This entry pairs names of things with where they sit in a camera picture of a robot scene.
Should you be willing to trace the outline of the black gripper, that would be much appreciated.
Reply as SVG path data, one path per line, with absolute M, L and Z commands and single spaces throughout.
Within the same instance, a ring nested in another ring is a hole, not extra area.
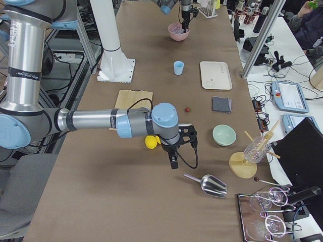
M 182 29 L 185 31 L 185 33 L 189 33 L 189 23 L 193 18 L 197 17 L 197 8 L 191 8 L 188 11 L 181 11 L 181 16 L 182 16 Z
M 197 131 L 193 125 L 180 125 L 178 134 L 171 139 L 160 136 L 161 146 L 168 153 L 171 169 L 178 169 L 177 150 L 181 145 L 190 143 L 197 152 Z

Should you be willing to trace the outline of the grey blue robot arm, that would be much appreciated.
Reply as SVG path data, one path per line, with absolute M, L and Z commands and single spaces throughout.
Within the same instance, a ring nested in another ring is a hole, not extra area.
M 112 128 L 121 138 L 158 136 L 171 168 L 178 168 L 181 145 L 197 148 L 192 125 L 179 124 L 175 107 L 160 103 L 151 108 L 76 111 L 39 105 L 45 31 L 78 28 L 76 1 L 6 1 L 10 18 L 7 95 L 1 103 L 1 146 L 26 147 L 46 136 L 79 129 Z
M 178 0 L 152 0 L 152 2 L 155 3 L 165 15 L 168 15 Z M 189 31 L 191 20 L 197 17 L 199 10 L 197 7 L 193 7 L 192 1 L 182 0 L 180 1 L 180 11 L 182 18 L 180 24 L 184 33 L 186 33 Z

